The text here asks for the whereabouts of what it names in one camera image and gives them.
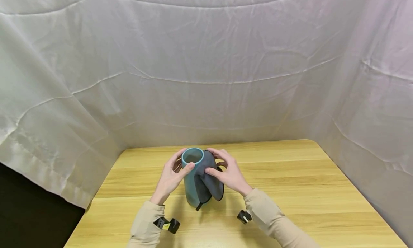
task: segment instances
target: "gray cloth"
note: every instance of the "gray cloth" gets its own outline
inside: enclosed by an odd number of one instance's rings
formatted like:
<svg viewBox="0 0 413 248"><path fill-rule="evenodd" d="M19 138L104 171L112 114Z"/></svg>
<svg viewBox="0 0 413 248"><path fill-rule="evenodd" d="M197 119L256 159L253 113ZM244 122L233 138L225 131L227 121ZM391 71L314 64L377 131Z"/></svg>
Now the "gray cloth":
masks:
<svg viewBox="0 0 413 248"><path fill-rule="evenodd" d="M199 163L194 175L195 188L199 201L203 204L209 201L211 197L220 201L224 196L224 184L216 177L206 174L205 169L211 167L219 171L222 170L215 163L212 153L207 150L204 150L204 158Z"/></svg>

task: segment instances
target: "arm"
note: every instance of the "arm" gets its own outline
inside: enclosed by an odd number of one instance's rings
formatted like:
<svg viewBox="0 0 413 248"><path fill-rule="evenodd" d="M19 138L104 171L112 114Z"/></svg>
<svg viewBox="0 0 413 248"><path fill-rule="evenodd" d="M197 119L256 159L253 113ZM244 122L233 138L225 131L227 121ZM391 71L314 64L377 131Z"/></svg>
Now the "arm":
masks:
<svg viewBox="0 0 413 248"><path fill-rule="evenodd" d="M159 243L161 230L153 224L155 220L165 215L165 206L146 201L136 214L130 229L130 240L127 248L156 247Z"/></svg>
<svg viewBox="0 0 413 248"><path fill-rule="evenodd" d="M283 248L318 248L320 247L305 232L299 229L281 212L280 208L263 191L252 189L248 185L236 160L225 150L208 148L217 159L224 160L217 165L224 166L225 172L207 168L205 172L213 175L228 188L239 192L245 200L253 220L266 235L276 239Z"/></svg>
<svg viewBox="0 0 413 248"><path fill-rule="evenodd" d="M263 191L254 189L244 197L247 210L266 235L276 239L282 248L319 248L305 232L289 220Z"/></svg>
<svg viewBox="0 0 413 248"><path fill-rule="evenodd" d="M195 167L194 163L189 163L182 169L182 164L177 161L185 150L186 148L183 148L175 153L163 167L154 194L136 214L127 248L155 248L158 245L161 229L153 222L165 215L163 203L168 199L169 194L178 187L183 177Z"/></svg>

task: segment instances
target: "teal cup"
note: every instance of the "teal cup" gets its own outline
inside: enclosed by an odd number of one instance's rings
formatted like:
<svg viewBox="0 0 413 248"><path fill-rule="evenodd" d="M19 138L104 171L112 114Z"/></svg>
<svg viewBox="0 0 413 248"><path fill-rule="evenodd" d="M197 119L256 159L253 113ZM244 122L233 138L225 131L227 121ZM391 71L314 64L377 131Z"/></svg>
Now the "teal cup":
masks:
<svg viewBox="0 0 413 248"><path fill-rule="evenodd" d="M198 207L199 199L198 194L196 193L194 175L196 168L204 158L204 151L199 148L188 148L187 150L185 150L181 157L182 168L187 166L189 163L195 164L195 168L192 169L192 171L183 178L183 182L185 185L186 200L188 201L189 205Z"/></svg>

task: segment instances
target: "table surface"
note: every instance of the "table surface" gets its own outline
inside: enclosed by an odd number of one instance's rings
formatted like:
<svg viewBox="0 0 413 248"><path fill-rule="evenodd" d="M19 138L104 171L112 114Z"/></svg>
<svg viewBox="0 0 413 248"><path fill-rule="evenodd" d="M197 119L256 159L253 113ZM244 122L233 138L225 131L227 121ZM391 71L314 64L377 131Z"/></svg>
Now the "table surface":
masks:
<svg viewBox="0 0 413 248"><path fill-rule="evenodd" d="M251 186L265 191L296 225L322 247L406 247L317 143L311 140L199 145L224 148L236 158ZM182 147L134 148L117 159L69 247L126 246L136 213L155 189L163 164ZM226 188L197 212L183 182L165 202L165 217L181 226L162 231L158 247L280 247L254 222L237 218L242 197Z"/></svg>

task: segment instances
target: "cup rim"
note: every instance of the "cup rim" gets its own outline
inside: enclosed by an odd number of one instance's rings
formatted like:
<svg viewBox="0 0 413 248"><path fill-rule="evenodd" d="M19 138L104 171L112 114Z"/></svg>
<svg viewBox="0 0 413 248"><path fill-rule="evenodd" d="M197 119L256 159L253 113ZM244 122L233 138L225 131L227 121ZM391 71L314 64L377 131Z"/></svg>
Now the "cup rim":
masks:
<svg viewBox="0 0 413 248"><path fill-rule="evenodd" d="M191 150L191 149L197 149L197 150L201 151L201 153L202 153L202 158L199 159L199 161L196 162L196 163L194 163L194 164L199 164L199 163L202 161L202 159L204 159L204 151L203 151L202 149L200 149L200 148L188 148L188 149L185 150L185 151L182 153L182 155L181 155L182 165L187 165L187 164L188 164L188 163L183 159L183 157L184 157L185 153L186 153L188 150Z"/></svg>

